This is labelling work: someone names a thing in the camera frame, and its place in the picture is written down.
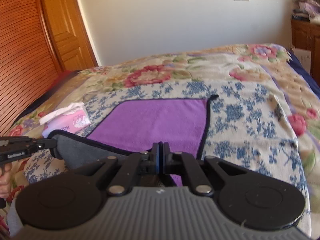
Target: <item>dark blue bed sheet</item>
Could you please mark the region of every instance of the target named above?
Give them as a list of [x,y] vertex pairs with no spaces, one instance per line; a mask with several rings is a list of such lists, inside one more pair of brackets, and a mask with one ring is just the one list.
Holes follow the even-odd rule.
[[320,87],[316,83],[316,81],[310,76],[310,74],[305,71],[305,69],[302,67],[300,61],[295,56],[293,51],[289,51],[291,54],[292,60],[290,60],[289,65],[299,74],[301,75],[305,81],[309,84],[312,91],[317,95],[318,98],[320,98]]

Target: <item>wooden slat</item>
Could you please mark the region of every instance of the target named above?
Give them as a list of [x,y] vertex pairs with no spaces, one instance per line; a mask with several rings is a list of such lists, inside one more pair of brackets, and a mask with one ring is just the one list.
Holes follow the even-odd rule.
[[0,0],[0,136],[57,78],[36,0]]

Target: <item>human hand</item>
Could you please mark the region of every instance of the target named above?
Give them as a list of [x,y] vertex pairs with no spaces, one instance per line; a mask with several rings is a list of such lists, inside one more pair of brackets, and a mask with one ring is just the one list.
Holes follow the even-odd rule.
[[0,198],[7,198],[11,192],[10,170],[12,163],[7,163],[0,169]]

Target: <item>blue and white floral fabric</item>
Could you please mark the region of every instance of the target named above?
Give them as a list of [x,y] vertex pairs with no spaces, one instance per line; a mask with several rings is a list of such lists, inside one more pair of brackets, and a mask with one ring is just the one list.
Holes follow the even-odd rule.
[[[277,96],[259,83],[175,81],[99,93],[85,103],[92,124],[78,135],[87,136],[112,109],[126,100],[209,98],[215,94],[219,98],[211,102],[203,157],[215,155],[295,185],[306,198],[299,228],[309,234],[310,204],[298,140]],[[64,161],[52,158],[45,150],[31,157],[24,173],[29,182],[36,182],[66,169]]]

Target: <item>finger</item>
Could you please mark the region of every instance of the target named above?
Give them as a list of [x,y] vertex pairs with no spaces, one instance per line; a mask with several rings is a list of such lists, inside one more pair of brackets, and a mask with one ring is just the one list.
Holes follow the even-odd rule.
[[4,171],[8,172],[12,169],[12,163],[7,163],[6,165],[4,165]]
[[11,192],[11,185],[0,186],[0,194],[7,194]]
[[0,198],[8,198],[9,197],[9,193],[7,194],[0,194]]
[[6,172],[4,175],[0,176],[0,185],[7,185],[10,183],[10,173]]

